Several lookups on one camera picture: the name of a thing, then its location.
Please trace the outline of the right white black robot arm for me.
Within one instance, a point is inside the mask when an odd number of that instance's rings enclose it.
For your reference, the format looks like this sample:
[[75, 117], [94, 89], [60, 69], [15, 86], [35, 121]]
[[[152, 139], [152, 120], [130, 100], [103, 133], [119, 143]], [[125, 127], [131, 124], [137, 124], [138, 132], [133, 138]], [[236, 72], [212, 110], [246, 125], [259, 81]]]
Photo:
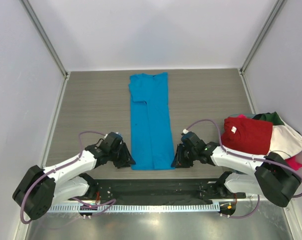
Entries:
[[217, 142], [205, 143], [189, 131], [182, 135], [171, 166], [189, 168], [194, 161], [229, 168], [208, 188], [210, 196], [261, 195], [284, 208], [302, 183], [302, 178], [275, 152], [266, 156], [249, 155], [227, 149]]

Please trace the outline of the blue t shirt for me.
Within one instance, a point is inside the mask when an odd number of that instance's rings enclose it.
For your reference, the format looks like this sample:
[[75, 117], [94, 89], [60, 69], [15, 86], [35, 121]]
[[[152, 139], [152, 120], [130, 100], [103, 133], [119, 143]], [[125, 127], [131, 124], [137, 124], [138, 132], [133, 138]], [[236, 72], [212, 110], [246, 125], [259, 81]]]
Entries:
[[174, 146], [170, 125], [168, 74], [134, 74], [130, 91], [133, 170], [172, 170]]

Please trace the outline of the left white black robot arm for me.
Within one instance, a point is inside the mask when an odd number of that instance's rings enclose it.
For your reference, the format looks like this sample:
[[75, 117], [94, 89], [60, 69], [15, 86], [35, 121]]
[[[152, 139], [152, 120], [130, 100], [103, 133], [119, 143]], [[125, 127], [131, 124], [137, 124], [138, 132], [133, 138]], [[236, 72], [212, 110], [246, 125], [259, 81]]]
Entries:
[[52, 166], [30, 167], [12, 198], [20, 206], [20, 220], [29, 224], [41, 218], [53, 205], [68, 199], [91, 199], [98, 193], [98, 183], [88, 171], [108, 162], [127, 168], [136, 162], [123, 137], [117, 132], [103, 135], [97, 143], [81, 147], [77, 155]]

